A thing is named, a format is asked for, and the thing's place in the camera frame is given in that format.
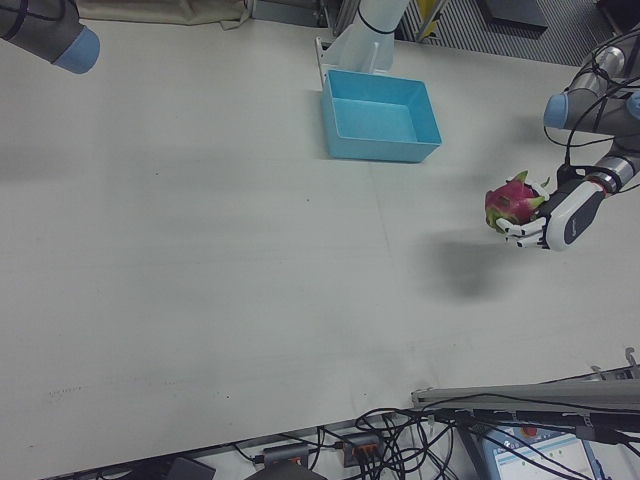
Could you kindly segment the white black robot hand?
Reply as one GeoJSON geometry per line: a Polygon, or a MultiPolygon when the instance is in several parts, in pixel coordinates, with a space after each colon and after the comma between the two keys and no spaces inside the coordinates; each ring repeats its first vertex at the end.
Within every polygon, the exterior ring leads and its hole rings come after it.
{"type": "Polygon", "coordinates": [[[496,226],[520,248],[563,251],[592,224],[605,198],[606,192],[598,183],[571,180],[541,204],[534,220],[517,225],[500,218],[496,226]]]}

